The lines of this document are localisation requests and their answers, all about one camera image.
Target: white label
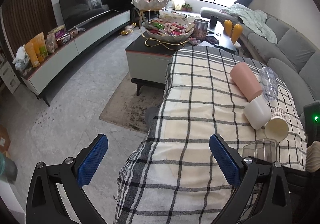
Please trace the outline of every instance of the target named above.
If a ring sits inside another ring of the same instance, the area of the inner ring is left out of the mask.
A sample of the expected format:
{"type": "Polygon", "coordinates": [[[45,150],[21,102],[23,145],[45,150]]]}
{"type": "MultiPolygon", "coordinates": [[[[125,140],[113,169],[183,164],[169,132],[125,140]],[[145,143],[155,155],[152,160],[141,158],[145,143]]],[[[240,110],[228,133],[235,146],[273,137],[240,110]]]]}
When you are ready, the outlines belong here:
{"type": "Polygon", "coordinates": [[[5,143],[5,139],[2,137],[2,138],[0,139],[0,146],[3,146],[3,147],[4,147],[4,143],[5,143]]]}

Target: brown box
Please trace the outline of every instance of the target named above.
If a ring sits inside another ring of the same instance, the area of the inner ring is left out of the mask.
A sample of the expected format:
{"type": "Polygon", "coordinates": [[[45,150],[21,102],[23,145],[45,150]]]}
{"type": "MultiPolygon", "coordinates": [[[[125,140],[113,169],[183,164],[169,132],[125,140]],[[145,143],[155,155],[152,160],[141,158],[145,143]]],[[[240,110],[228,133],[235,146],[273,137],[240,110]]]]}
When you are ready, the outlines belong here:
{"type": "Polygon", "coordinates": [[[0,152],[7,151],[10,146],[10,139],[7,129],[0,124],[0,152]]]}

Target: tile floor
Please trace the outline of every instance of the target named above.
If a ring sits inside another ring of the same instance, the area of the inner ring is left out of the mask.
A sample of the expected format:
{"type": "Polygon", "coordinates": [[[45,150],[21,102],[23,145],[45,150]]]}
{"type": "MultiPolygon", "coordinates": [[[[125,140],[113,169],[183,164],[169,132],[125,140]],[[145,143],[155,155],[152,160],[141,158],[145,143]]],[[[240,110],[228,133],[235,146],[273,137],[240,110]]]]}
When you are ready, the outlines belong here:
{"type": "MultiPolygon", "coordinates": [[[[8,90],[1,95],[0,123],[9,132],[9,153],[18,167],[13,190],[24,209],[37,162],[60,164],[104,133],[108,152],[84,190],[105,221],[113,222],[119,169],[145,134],[104,122],[99,115],[129,71],[124,49],[139,35],[138,29],[113,35],[70,64],[50,85],[50,107],[23,85],[13,95],[8,90]]],[[[70,217],[79,222],[62,185],[59,189],[70,217]]]]}

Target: checkered tablecloth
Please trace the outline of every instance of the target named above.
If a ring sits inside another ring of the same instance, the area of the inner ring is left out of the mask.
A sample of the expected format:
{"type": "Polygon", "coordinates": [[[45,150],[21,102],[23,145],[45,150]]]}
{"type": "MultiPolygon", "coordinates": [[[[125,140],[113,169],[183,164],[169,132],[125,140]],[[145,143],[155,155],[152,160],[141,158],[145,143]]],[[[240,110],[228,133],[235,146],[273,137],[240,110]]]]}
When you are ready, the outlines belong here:
{"type": "MultiPolygon", "coordinates": [[[[242,147],[264,137],[243,114],[247,104],[230,77],[245,61],[259,78],[263,64],[207,47],[179,50],[167,69],[164,101],[146,139],[119,173],[114,223],[211,223],[230,198],[228,185],[209,150],[219,133],[242,155],[242,147]]],[[[277,79],[279,94],[268,104],[287,113],[289,134],[278,161],[305,170],[306,138],[292,96],[277,79]]],[[[248,202],[249,208],[254,195],[248,202]]]]}

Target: blue textured pad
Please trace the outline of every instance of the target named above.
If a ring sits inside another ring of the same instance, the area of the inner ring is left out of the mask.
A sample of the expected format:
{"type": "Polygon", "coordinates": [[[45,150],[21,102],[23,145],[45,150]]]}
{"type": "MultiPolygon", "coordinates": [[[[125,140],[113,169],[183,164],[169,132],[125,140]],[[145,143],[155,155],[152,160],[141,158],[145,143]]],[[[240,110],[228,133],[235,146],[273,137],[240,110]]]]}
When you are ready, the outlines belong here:
{"type": "Polygon", "coordinates": [[[210,137],[210,150],[228,184],[239,187],[241,183],[239,168],[215,135],[210,137]]]}
{"type": "Polygon", "coordinates": [[[78,168],[79,187],[88,185],[108,150],[108,138],[103,135],[78,168]]]}

